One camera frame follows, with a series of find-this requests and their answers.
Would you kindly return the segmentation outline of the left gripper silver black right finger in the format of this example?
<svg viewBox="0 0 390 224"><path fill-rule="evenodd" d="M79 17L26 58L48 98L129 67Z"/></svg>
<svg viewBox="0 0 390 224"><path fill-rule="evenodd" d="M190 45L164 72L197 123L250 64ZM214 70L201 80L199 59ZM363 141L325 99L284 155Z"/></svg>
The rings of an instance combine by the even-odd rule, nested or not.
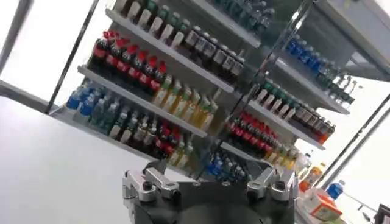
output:
<svg viewBox="0 0 390 224"><path fill-rule="evenodd" d="M294 169L282 173L264 161L246 161L252 178L246 184L249 200L258 201L270 195L275 201L296 200L299 195L298 177Z"/></svg>

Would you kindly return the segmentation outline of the left gripper silver black left finger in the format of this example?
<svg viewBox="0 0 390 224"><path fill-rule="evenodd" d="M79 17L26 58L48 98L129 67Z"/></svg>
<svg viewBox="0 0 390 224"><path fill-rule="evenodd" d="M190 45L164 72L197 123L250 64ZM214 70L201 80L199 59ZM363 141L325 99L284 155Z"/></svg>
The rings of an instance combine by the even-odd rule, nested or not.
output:
<svg viewBox="0 0 390 224"><path fill-rule="evenodd" d="M122 197L124 203L137 199L141 202L153 202L159 193L162 198L176 201L180 198L178 182L165 176L166 160L154 160L147 163L141 171L125 171L122 178Z"/></svg>

